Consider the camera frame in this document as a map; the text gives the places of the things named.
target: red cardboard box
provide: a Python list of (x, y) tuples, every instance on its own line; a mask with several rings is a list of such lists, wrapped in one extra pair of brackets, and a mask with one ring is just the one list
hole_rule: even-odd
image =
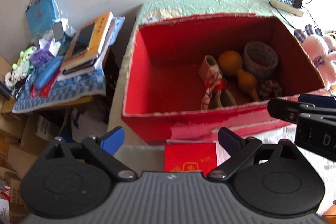
[(204, 176), (217, 167), (215, 143), (165, 146), (165, 172), (202, 171)]
[(240, 91), (236, 77), (227, 79), (227, 85), (237, 106), (200, 110), (205, 88), (199, 67), (204, 56), (217, 59), (227, 50), (242, 54), (251, 41), (265, 42), (278, 54), (272, 79), (282, 87), (284, 98), (325, 92), (320, 73), (278, 18), (191, 16), (139, 26), (135, 31), (122, 119), (152, 145), (169, 138), (216, 139), (221, 127), (245, 135), (287, 125), (270, 117), (267, 101), (252, 102)]

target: black power adapter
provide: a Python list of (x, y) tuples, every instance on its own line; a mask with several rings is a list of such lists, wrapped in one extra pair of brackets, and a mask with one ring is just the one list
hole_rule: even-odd
[(302, 6), (302, 1), (303, 0), (292, 0), (292, 6), (294, 8), (300, 9)]

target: power strip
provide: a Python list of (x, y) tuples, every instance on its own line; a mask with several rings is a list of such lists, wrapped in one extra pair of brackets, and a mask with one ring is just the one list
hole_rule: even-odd
[(305, 14), (303, 9), (294, 8), (290, 0), (269, 0), (269, 2), (273, 7), (284, 10), (299, 17), (303, 17)]

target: plaid rabbit ear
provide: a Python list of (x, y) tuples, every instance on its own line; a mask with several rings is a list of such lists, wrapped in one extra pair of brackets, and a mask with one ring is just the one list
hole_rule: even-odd
[(304, 29), (305, 29), (305, 31), (306, 31), (306, 33), (307, 33), (308, 36), (314, 34), (314, 29), (313, 29), (312, 25), (308, 24), (308, 25), (305, 26)]
[(299, 40), (301, 43), (306, 39), (306, 35), (303, 33), (301, 29), (294, 30), (294, 36)]
[(316, 33), (317, 35), (323, 37), (323, 32), (321, 31), (320, 28), (316, 28), (316, 29), (315, 29), (315, 33)]

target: pink plush toy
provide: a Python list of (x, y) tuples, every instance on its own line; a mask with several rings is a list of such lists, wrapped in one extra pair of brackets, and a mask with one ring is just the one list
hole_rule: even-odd
[(295, 37), (302, 42), (303, 49), (307, 52), (315, 67), (320, 71), (325, 88), (330, 89), (336, 84), (336, 41), (330, 36), (323, 36), (320, 29), (316, 29), (309, 24), (304, 32), (300, 29), (294, 31)]

